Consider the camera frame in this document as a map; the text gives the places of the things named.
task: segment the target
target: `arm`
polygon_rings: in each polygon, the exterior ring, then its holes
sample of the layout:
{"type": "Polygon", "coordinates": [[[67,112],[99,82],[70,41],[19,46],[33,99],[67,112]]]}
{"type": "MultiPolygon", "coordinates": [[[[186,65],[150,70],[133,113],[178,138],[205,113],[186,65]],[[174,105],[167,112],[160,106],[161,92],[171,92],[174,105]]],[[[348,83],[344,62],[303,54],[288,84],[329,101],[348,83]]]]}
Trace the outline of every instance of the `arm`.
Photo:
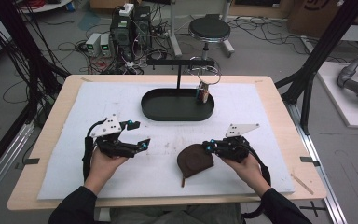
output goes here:
{"type": "Polygon", "coordinates": [[[89,177],[84,186],[68,195],[53,211],[48,221],[56,223],[93,223],[97,195],[112,177],[119,165],[128,158],[109,158],[100,149],[95,149],[89,177]]]}
{"type": "Polygon", "coordinates": [[[311,223],[289,200],[273,189],[261,175],[257,160],[249,154],[241,163],[222,159],[261,198],[272,223],[311,223]]]}

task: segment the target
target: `white paper sheet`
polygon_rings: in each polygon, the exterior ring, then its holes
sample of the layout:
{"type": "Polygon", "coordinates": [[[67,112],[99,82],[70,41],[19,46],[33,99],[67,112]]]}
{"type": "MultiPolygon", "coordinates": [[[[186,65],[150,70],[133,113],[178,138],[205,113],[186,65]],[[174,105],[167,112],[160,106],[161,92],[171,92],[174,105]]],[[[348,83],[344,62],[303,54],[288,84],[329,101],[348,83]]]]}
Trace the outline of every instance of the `white paper sheet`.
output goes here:
{"type": "MultiPolygon", "coordinates": [[[[182,88],[195,88],[196,85],[182,84],[182,88]]],[[[155,88],[175,88],[175,84],[85,82],[53,150],[38,199],[63,199],[83,184],[84,138],[93,123],[111,114],[116,114],[119,121],[141,122],[139,129],[124,131],[120,141],[133,144],[146,138],[151,141],[146,152],[137,154],[117,169],[99,194],[100,198],[254,194],[215,155],[214,167],[191,176],[181,188],[178,153],[195,143],[224,138],[230,123],[260,124],[260,128],[244,137],[268,166],[272,186],[279,192],[294,192],[255,85],[219,83],[210,86],[214,112],[210,118],[198,122],[146,118],[141,99],[155,88]]]]}

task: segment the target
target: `round stool seat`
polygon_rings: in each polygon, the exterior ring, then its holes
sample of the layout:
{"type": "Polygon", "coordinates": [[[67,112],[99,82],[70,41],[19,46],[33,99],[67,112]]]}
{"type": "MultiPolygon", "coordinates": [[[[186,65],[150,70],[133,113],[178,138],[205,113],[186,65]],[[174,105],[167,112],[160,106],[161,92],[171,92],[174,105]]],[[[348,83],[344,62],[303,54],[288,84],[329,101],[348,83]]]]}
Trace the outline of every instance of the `round stool seat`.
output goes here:
{"type": "Polygon", "coordinates": [[[224,21],[204,17],[193,20],[188,26],[188,31],[200,41],[216,43],[228,39],[230,27],[224,21]]]}

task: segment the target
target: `metal frame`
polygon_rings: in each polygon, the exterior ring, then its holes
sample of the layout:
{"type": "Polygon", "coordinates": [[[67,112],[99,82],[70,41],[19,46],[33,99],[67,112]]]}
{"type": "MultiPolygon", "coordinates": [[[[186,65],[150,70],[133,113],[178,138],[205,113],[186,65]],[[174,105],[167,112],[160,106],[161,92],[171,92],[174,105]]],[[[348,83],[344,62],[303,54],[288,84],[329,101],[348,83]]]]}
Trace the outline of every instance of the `metal frame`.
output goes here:
{"type": "Polygon", "coordinates": [[[23,124],[17,135],[14,137],[14,140],[11,142],[4,156],[0,160],[0,183],[33,131],[33,122],[31,124],[23,124]]]}
{"type": "Polygon", "coordinates": [[[300,112],[295,105],[289,105],[285,104],[287,111],[289,112],[290,116],[292,117],[293,123],[296,125],[296,129],[298,131],[298,134],[300,135],[303,144],[306,148],[306,150],[309,152],[310,156],[312,157],[312,161],[317,161],[319,163],[319,166],[316,166],[316,171],[319,174],[319,177],[322,179],[322,182],[324,183],[324,187],[327,189],[327,197],[324,198],[324,203],[327,207],[328,213],[333,221],[333,223],[336,224],[344,224],[347,223],[347,220],[345,219],[345,216],[342,212],[341,207],[339,206],[336,194],[333,191],[333,188],[328,180],[327,174],[324,171],[324,167],[322,166],[322,163],[319,159],[318,152],[316,151],[315,146],[312,143],[312,140],[310,139],[310,136],[304,132],[304,130],[301,128],[300,125],[300,112]]]}
{"type": "Polygon", "coordinates": [[[275,83],[277,89],[292,83],[288,91],[282,94],[283,100],[290,105],[296,105],[298,97],[304,92],[300,125],[305,134],[309,134],[308,118],[310,115],[310,97],[312,94],[313,79],[357,16],[358,0],[346,0],[304,65],[290,77],[286,77],[275,83]]]}

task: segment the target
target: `power supply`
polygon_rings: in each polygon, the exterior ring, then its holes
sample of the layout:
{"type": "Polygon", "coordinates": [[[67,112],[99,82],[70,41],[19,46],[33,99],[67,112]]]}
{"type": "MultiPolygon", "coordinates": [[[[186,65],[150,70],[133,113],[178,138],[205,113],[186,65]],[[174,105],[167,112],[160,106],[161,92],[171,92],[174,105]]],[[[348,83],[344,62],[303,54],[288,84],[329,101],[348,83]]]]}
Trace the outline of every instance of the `power supply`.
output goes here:
{"type": "Polygon", "coordinates": [[[113,56],[114,48],[110,34],[101,34],[101,52],[103,57],[110,58],[113,56]]]}
{"type": "Polygon", "coordinates": [[[90,57],[98,57],[101,52],[101,34],[92,34],[86,42],[90,57]]]}

